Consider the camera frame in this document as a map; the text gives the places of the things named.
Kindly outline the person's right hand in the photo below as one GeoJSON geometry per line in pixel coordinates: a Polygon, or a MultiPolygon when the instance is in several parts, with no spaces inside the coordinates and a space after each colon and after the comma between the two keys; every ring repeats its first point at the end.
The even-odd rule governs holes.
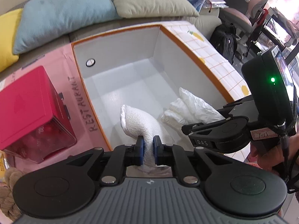
{"type": "MultiPolygon", "coordinates": [[[[289,138],[289,160],[293,159],[299,148],[299,134],[293,135],[289,138]]],[[[251,166],[264,169],[272,172],[275,175],[279,175],[277,171],[273,170],[273,167],[284,161],[282,149],[280,145],[275,146],[269,152],[260,154],[256,147],[250,144],[250,154],[252,157],[257,157],[257,163],[249,163],[251,166]]]]}

